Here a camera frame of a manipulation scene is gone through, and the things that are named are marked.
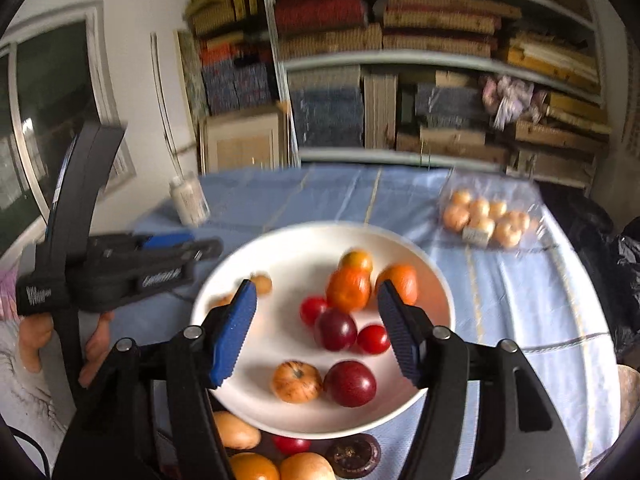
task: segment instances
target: window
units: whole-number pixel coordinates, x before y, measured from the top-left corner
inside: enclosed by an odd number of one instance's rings
[[[118,122],[102,21],[102,3],[89,2],[26,20],[0,38],[0,274],[7,249],[38,219],[44,226],[84,122]],[[123,142],[105,192],[133,175]]]
[[[54,28],[17,46],[22,134],[33,172],[51,207],[60,167],[86,120],[98,121],[86,23]]]
[[[0,56],[0,254],[40,217],[18,156],[8,92],[8,54]]]

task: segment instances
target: white bowl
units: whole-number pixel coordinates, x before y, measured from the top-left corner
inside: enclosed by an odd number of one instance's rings
[[[230,412],[269,433],[294,438],[325,439],[370,430],[399,415],[424,395],[402,376],[391,350],[379,356],[356,351],[329,352],[318,348],[312,331],[298,315],[307,296],[324,296],[329,275],[343,253],[363,248],[373,257],[372,281],[392,263],[407,263],[418,274],[417,305],[434,324],[455,329],[451,291],[441,272],[417,246],[398,235],[349,222],[310,222],[260,236],[228,256],[209,276],[196,298],[191,323],[204,320],[212,298],[234,292],[252,272],[266,272],[273,281],[270,295],[257,310],[233,375],[216,398]],[[358,329],[380,323],[375,305],[354,314]],[[309,363],[321,375],[346,359],[356,359],[376,377],[376,397],[360,408],[344,408],[325,398],[288,404],[270,390],[271,376],[281,362]]]

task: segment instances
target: white wall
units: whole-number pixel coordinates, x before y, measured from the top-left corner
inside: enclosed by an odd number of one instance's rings
[[[12,25],[43,12],[89,0],[26,0]],[[136,177],[98,202],[92,230],[120,230],[168,197],[175,170],[166,150],[151,63],[150,33],[158,34],[162,88],[177,148],[193,142],[180,90],[173,31],[184,28],[188,0],[103,0],[111,83]],[[194,165],[194,156],[180,158]]]
[[[592,0],[600,25],[606,68],[606,102],[613,127],[608,157],[598,165],[591,197],[609,213],[617,229],[640,216],[640,161],[621,144],[628,93],[625,26],[608,0]]]

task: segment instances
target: price label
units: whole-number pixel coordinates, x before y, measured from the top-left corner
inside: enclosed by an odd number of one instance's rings
[[[472,227],[462,229],[462,239],[473,245],[485,248],[489,243],[489,233]]]

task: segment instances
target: table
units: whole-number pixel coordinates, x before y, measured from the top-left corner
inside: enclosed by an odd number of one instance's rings
[[[214,174],[202,181],[211,218],[193,232],[220,237],[225,255],[265,232],[307,221],[363,222],[412,241],[449,282],[460,337],[491,346],[510,338],[522,348],[562,418],[584,476],[617,439],[620,420],[613,345],[590,279],[548,210],[545,248],[510,253],[450,243],[438,226],[446,176],[446,170],[356,165]],[[139,232],[158,234],[179,228],[170,202],[136,224]],[[175,335],[188,325],[191,303],[215,267],[201,262],[195,284],[118,309],[113,341],[132,336],[149,344]],[[398,477],[422,404],[371,431],[383,459],[369,480]],[[472,383],[455,478],[468,472],[477,412]]]

